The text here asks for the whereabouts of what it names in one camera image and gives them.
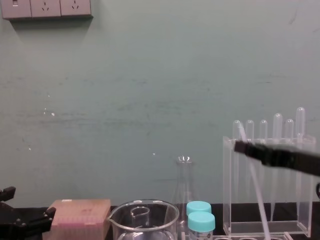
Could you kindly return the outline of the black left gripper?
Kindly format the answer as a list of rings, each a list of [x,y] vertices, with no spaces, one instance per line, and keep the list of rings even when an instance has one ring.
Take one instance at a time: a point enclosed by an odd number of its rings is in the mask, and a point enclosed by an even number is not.
[[[40,230],[47,232],[51,229],[56,208],[14,208],[4,203],[13,199],[15,192],[14,186],[0,190],[0,239],[37,239]]]

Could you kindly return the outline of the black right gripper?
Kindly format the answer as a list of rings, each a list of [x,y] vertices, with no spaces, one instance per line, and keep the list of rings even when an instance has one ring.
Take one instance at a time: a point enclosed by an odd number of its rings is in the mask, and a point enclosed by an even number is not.
[[[263,165],[285,168],[308,175],[320,176],[320,154],[296,147],[271,146],[236,140],[234,152],[243,154]]]

